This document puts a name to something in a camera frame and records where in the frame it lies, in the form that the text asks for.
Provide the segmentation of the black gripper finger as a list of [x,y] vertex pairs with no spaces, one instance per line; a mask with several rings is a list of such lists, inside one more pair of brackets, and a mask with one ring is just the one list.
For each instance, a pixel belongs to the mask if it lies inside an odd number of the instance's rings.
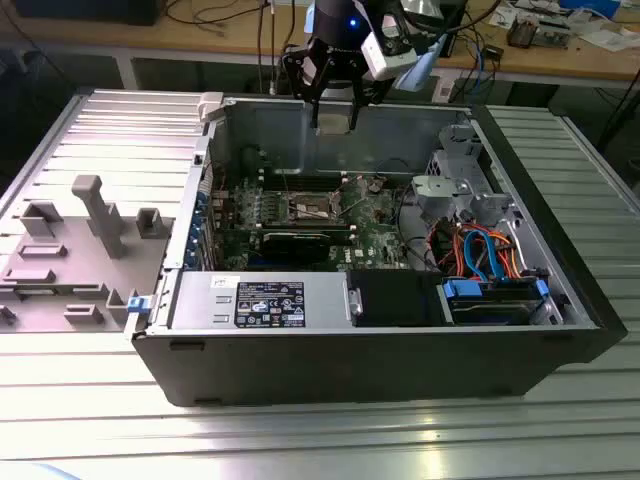
[[326,88],[326,46],[287,47],[282,55],[293,96],[311,106],[310,127],[318,127],[319,102]]
[[357,125],[360,110],[371,104],[380,104],[391,89],[395,79],[364,80],[365,74],[368,73],[369,70],[362,54],[353,55],[353,58],[349,60],[348,72],[353,90],[349,129],[354,130]]

